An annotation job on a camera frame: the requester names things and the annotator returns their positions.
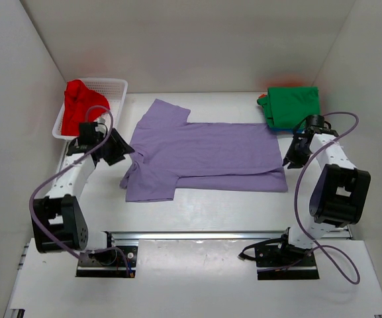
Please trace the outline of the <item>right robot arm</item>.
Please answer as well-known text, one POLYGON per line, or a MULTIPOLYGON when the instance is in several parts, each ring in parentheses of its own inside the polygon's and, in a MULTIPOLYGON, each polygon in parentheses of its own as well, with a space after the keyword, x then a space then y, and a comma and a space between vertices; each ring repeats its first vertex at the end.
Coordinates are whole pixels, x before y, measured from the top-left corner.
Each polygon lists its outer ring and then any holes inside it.
POLYGON ((346 156, 338 133, 321 115, 309 115, 293 129, 283 159, 288 169, 308 168, 317 160, 321 169, 309 201, 309 214, 289 227, 275 249, 278 262, 291 265, 309 251, 314 241, 335 228, 355 225, 361 219, 371 176, 346 156))

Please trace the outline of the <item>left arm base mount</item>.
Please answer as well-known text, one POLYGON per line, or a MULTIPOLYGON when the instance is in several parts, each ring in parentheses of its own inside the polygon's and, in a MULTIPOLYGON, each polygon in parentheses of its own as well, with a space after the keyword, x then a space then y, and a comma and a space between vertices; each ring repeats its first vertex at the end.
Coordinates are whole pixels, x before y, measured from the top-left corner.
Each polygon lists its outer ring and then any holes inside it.
POLYGON ((81 253, 75 276, 78 278, 136 277, 138 241, 115 241, 116 249, 103 253, 81 253))

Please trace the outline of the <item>purple t-shirt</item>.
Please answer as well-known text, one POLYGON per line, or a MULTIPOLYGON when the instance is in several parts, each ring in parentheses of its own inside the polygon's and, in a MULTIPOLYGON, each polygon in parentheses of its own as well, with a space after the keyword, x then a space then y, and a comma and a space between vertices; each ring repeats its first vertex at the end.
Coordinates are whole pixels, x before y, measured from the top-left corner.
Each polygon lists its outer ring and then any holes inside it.
POLYGON ((127 202, 171 201, 177 188, 288 190, 277 137, 265 123, 190 123, 190 113, 157 99, 138 121, 120 183, 127 202))

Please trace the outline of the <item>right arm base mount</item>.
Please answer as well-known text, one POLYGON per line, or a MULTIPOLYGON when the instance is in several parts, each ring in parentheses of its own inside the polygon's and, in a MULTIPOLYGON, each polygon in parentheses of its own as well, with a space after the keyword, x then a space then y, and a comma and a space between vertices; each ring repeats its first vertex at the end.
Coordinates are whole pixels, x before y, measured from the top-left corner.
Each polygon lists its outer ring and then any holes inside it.
POLYGON ((258 281, 319 280, 310 250, 291 247, 284 237, 271 238, 243 248, 238 258, 256 263, 258 281))

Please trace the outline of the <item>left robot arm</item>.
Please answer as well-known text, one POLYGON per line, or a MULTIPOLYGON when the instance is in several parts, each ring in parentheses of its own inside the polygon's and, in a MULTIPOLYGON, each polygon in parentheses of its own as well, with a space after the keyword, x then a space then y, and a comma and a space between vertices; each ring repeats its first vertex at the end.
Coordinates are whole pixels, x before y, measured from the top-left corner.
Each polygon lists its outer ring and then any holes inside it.
POLYGON ((134 149, 114 128, 96 122, 80 123, 79 136, 67 147, 62 173, 43 198, 32 200, 32 227, 41 253, 84 250, 89 239, 79 198, 100 161, 112 166, 134 149))

